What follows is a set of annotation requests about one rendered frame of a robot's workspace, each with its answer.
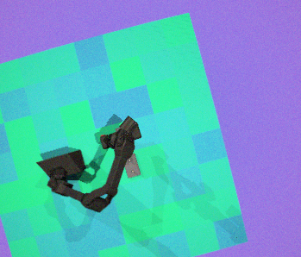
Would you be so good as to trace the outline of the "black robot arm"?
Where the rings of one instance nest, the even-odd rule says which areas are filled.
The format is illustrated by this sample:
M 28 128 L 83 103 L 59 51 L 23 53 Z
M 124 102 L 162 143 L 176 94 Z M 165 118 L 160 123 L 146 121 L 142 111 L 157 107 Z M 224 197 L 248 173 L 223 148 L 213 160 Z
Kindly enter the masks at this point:
M 66 182 L 67 171 L 62 166 L 49 171 L 51 178 L 47 186 L 51 188 L 51 191 L 65 197 L 71 197 L 79 201 L 85 208 L 101 213 L 111 204 L 111 199 L 117 194 L 117 188 L 126 162 L 135 150 L 135 138 L 131 134 L 138 126 L 135 120 L 127 116 L 119 126 L 120 130 L 111 135 L 107 145 L 114 149 L 115 158 L 106 183 L 102 187 L 93 190 L 91 193 L 73 190 L 73 185 Z M 101 196 L 105 194 L 108 197 L 102 198 Z

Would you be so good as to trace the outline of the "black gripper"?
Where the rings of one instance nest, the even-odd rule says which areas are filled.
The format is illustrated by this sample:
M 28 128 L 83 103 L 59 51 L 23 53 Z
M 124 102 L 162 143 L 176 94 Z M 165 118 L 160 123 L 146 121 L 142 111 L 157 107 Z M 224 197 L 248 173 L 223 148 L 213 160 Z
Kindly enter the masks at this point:
M 112 133 L 112 134 L 113 134 L 113 133 Z M 101 137 L 100 137 L 100 141 L 101 141 L 101 144 L 102 144 L 103 149 L 110 148 L 110 146 L 107 145 L 107 144 L 109 143 L 110 137 L 111 137 L 112 134 L 104 135 L 104 136 L 101 136 Z M 134 136 L 135 140 L 141 138 L 141 132 L 140 132 L 139 126 L 132 132 L 131 135 Z

